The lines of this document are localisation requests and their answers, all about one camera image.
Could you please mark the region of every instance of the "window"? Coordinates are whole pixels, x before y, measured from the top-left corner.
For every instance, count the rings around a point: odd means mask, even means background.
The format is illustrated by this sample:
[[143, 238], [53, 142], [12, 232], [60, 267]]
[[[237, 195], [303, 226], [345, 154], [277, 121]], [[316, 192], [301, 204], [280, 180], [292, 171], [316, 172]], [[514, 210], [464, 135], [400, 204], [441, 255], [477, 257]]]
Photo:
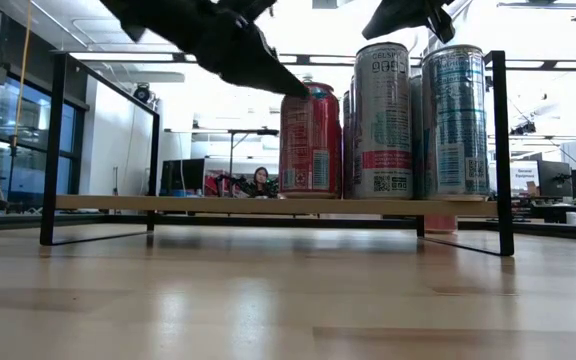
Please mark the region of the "window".
[[[10, 78], [4, 85], [0, 85], [0, 136], [6, 139], [15, 134], [19, 85], [19, 81]], [[45, 149], [49, 124], [50, 97], [24, 85], [17, 141]]]
[[[46, 153], [17, 147], [17, 156], [10, 180], [10, 145], [0, 141], [0, 174], [2, 192], [8, 202], [22, 204], [24, 210], [30, 207], [41, 207], [44, 193], [44, 176]], [[72, 160], [59, 157], [57, 174], [57, 193], [68, 194]]]
[[[15, 134], [17, 100], [20, 83], [7, 79], [0, 85], [0, 176], [4, 197], [23, 210], [40, 207], [43, 201], [46, 169], [48, 127], [50, 125], [50, 96], [24, 85], [21, 116], [17, 126], [17, 155], [11, 158], [11, 136]], [[57, 193], [76, 193], [77, 168], [80, 154], [76, 153], [75, 129], [78, 111], [64, 104], [59, 142], [59, 170]]]

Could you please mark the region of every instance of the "can lid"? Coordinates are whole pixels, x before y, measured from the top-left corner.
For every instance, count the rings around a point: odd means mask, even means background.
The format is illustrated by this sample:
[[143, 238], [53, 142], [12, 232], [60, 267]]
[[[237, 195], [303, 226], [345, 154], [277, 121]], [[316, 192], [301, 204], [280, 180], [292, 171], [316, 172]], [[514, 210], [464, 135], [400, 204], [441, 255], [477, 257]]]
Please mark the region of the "can lid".
[[431, 57], [435, 57], [444, 51], [450, 51], [450, 50], [455, 50], [455, 49], [468, 49], [468, 50], [479, 51], [483, 55], [483, 50], [481, 50], [480, 47], [475, 46], [475, 45], [468, 45], [468, 44], [450, 45], [450, 46], [442, 47], [441, 49], [431, 51], [430, 53], [428, 53], [428, 55], [424, 56], [424, 58], [421, 60], [421, 63], [422, 64], [425, 63], [427, 60], [430, 60]]
[[328, 85], [328, 84], [324, 84], [324, 83], [319, 83], [319, 82], [315, 82], [315, 81], [304, 81], [304, 85], [310, 87], [322, 87], [325, 88], [326, 90], [333, 92], [335, 91], [335, 89], [332, 88], [332, 86]]
[[408, 52], [408, 48], [406, 48], [404, 45], [402, 45], [400, 43], [396, 43], [396, 42], [392, 42], [392, 41], [384, 41], [384, 42], [375, 43], [375, 44], [368, 44], [368, 45], [362, 47], [361, 49], [357, 50], [357, 55], [359, 55], [360, 52], [362, 52], [368, 48], [371, 48], [373, 46], [383, 46], [383, 45], [402, 47], [402, 48], [404, 48], [404, 50], [406, 50], [406, 52]]

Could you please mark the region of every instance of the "blue and silver can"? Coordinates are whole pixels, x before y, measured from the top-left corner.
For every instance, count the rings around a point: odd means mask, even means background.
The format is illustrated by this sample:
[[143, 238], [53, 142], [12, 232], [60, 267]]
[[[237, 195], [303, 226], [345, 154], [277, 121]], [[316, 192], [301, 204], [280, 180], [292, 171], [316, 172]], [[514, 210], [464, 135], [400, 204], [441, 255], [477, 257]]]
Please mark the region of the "blue and silver can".
[[449, 46], [422, 63], [426, 197], [485, 200], [490, 192], [481, 49]]
[[423, 199], [424, 189], [424, 118], [421, 75], [410, 78], [410, 118], [412, 124], [412, 175], [413, 197]]

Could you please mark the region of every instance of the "red object on table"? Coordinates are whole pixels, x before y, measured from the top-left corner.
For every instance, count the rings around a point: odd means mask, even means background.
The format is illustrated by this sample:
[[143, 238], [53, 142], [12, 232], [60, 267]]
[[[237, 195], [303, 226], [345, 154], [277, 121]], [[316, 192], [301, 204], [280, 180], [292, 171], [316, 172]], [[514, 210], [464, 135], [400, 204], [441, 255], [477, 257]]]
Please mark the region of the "red object on table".
[[424, 217], [424, 228], [430, 233], [454, 234], [457, 232], [457, 217], [428, 215]]

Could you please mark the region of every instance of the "wooden floor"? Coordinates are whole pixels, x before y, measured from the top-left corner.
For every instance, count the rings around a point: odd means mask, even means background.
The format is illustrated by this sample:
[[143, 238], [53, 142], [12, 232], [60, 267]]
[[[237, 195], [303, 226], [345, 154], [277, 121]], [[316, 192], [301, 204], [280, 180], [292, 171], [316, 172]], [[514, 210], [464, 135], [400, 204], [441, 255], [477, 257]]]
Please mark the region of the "wooden floor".
[[576, 359], [575, 240], [501, 259], [382, 230], [37, 236], [0, 231], [0, 359]]

